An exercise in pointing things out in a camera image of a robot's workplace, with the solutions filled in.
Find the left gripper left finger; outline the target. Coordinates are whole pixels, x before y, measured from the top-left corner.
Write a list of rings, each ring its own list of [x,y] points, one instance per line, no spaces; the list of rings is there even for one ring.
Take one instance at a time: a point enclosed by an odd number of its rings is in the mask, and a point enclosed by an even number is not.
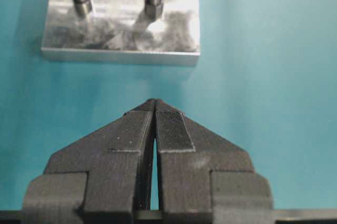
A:
[[[32,180],[23,223],[133,223],[150,206],[155,100],[53,153]]]

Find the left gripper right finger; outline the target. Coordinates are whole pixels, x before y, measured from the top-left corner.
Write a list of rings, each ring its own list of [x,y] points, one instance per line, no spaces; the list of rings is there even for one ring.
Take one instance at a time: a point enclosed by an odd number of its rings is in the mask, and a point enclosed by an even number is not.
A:
[[[155,105],[164,223],[271,223],[269,182],[249,154],[181,111]]]

